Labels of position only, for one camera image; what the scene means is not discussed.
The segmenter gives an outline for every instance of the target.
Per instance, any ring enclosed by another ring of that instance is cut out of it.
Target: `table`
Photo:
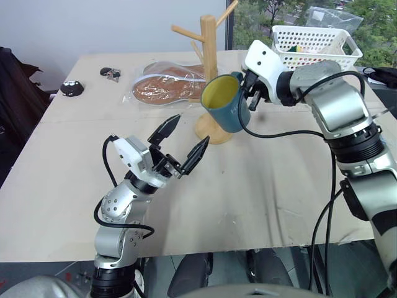
[[[245,51],[218,53],[225,72],[240,69]],[[200,104],[149,106],[122,102],[137,70],[155,60],[198,63],[194,53],[85,55],[67,80],[85,85],[78,97],[57,94],[0,189],[0,262],[92,260],[98,229],[92,213],[112,189],[102,164],[102,142],[111,133],[146,140],[168,117],[182,113],[163,152],[179,161],[199,141],[194,123]],[[119,83],[99,75],[104,66],[121,69]],[[346,78],[358,86],[355,78]],[[383,104],[367,87],[365,101],[375,114]],[[397,122],[377,119],[397,156]],[[319,130],[304,105],[260,104],[250,128],[259,133]],[[113,148],[110,167],[120,181],[127,172]],[[338,171],[338,180],[343,177]],[[329,200],[331,159],[318,137],[297,135],[272,140],[244,132],[222,145],[210,145],[191,175],[171,181],[153,197],[145,223],[156,233],[143,242],[140,256],[307,245],[321,209]],[[324,242],[325,223],[318,243]],[[353,217],[343,199],[334,208],[331,241],[372,238],[366,222]]]

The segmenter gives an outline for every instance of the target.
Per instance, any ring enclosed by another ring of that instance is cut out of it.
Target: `mug handle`
[[[238,81],[241,83],[244,79],[243,74],[240,73],[239,71],[234,71],[230,75],[234,76]]]

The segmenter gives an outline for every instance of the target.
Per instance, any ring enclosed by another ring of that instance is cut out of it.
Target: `keys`
[[[115,68],[110,67],[103,67],[103,69],[101,69],[99,73],[101,76],[106,76],[107,79],[111,79],[116,83],[118,83],[118,78],[121,76],[120,70],[116,70]]]

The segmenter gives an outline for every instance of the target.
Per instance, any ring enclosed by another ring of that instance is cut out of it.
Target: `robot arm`
[[[283,106],[294,106],[312,85],[341,72],[335,61],[322,61],[288,71],[276,53],[256,40],[243,68],[242,88],[254,95],[254,111],[261,97]],[[381,140],[362,95],[335,78],[313,89],[304,98],[337,159],[345,180],[341,188],[354,216],[371,221],[379,254],[389,272],[389,286],[396,288],[397,272],[397,164]]]
[[[140,243],[154,229],[142,225],[151,196],[167,181],[188,175],[203,157],[209,137],[198,143],[181,165],[171,155],[163,155],[159,144],[170,136],[180,115],[166,120],[148,139],[147,148],[139,139],[113,137],[112,141],[129,171],[124,180],[97,205],[94,217],[101,224],[95,237],[97,255],[91,297],[122,297],[133,290],[133,267]]]

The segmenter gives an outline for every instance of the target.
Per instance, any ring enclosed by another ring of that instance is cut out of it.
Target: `blue mug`
[[[237,71],[218,76],[204,87],[201,94],[201,105],[226,132],[239,132],[243,129],[237,114],[242,80],[243,74]],[[250,117],[247,102],[243,99],[241,118],[244,125],[248,124]]]

